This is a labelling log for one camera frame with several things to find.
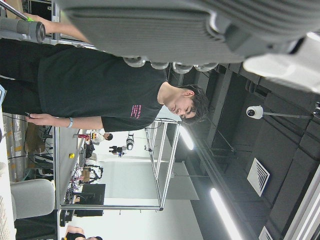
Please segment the metal profile rail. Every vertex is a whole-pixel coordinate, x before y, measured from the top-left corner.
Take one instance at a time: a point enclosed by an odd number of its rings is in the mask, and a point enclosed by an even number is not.
[[[154,155],[153,155],[153,149],[155,146],[155,139],[156,135],[159,131],[157,131],[157,128],[159,126],[159,123],[164,124],[163,132],[162,132],[162,138],[161,138],[161,146],[160,146],[160,153],[159,153],[159,159],[158,159],[158,164],[155,166],[155,160],[154,160]],[[168,124],[176,124],[175,126],[175,132],[174,132],[174,137],[173,137],[173,143],[172,143],[172,150],[171,150],[171,155],[168,163],[168,167],[166,170],[166,177],[164,181],[164,186],[163,189],[160,187],[159,179],[158,179],[158,174],[160,172],[160,162],[162,158],[162,153],[164,151],[164,144],[165,144],[165,138],[166,138],[166,132],[167,132],[167,127]],[[152,149],[150,151],[150,161],[152,165],[152,171],[154,175],[154,182],[155,182],[155,190],[157,194],[157,200],[158,204],[151,204],[151,205],[83,205],[83,204],[58,204],[60,201],[60,196],[59,196],[59,191],[56,191],[56,202],[57,202],[57,209],[58,210],[163,210],[167,193],[168,193],[168,188],[169,188],[169,183],[171,179],[171,174],[175,162],[175,153],[176,153],[176,148],[179,140],[179,135],[180,135],[180,121],[174,121],[171,119],[156,119],[154,121],[154,125],[156,128],[154,128],[154,132],[152,134],[152,141],[150,141],[150,135],[151,131],[148,129],[146,131],[146,137],[147,137],[147,144],[149,149]],[[55,146],[59,146],[60,141],[60,133],[59,133],[59,128],[54,128],[54,143]],[[60,157],[60,152],[59,152],[59,147],[55,147],[54,149],[54,158],[55,161],[59,161]],[[56,173],[59,173],[59,167],[55,164],[54,169]],[[59,183],[59,176],[55,178],[56,183]]]

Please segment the ceiling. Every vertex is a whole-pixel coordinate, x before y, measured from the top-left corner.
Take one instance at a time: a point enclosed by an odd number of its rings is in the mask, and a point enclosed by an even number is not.
[[[258,239],[264,226],[273,239],[282,239],[319,165],[320,155],[310,149],[320,143],[320,132],[312,133],[315,142],[304,141],[308,126],[319,122],[277,116],[253,119],[246,109],[261,105],[269,112],[311,116],[320,97],[248,73],[241,64],[185,75],[170,69],[168,80],[172,85],[198,84],[210,102],[207,119],[187,127],[195,149],[189,151],[179,141],[175,153],[175,161],[185,161],[193,176],[199,200],[191,204],[203,239],[230,239],[209,195],[212,187],[222,194],[243,239]],[[254,158],[270,173],[261,197],[247,180]],[[303,161],[310,167],[295,167],[305,166]]]

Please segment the person in background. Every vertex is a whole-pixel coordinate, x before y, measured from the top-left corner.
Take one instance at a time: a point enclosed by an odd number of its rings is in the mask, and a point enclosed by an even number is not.
[[[100,236],[85,237],[85,232],[81,227],[68,226],[64,240],[103,240]]]
[[[114,137],[112,133],[108,132],[101,134],[99,129],[93,130],[92,133],[95,134],[95,138],[92,139],[92,143],[95,145],[99,145],[103,140],[110,141]]]

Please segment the black pants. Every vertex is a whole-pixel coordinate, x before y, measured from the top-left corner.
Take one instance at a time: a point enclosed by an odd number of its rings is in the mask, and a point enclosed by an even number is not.
[[[54,54],[54,46],[26,41],[0,39],[0,84],[7,90],[2,111],[25,115],[42,113],[38,69],[42,58]]]

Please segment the dark hair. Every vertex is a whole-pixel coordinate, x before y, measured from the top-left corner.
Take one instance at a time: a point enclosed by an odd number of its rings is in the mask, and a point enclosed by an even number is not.
[[[111,139],[113,139],[114,136],[112,135],[112,133],[109,133],[109,136],[106,138],[108,141],[110,141]]]
[[[182,121],[186,124],[202,122],[208,113],[209,105],[205,91],[195,84],[178,86],[178,88],[188,89],[194,92],[194,96],[192,97],[194,109],[191,111],[195,113],[195,116],[191,118],[182,118]]]

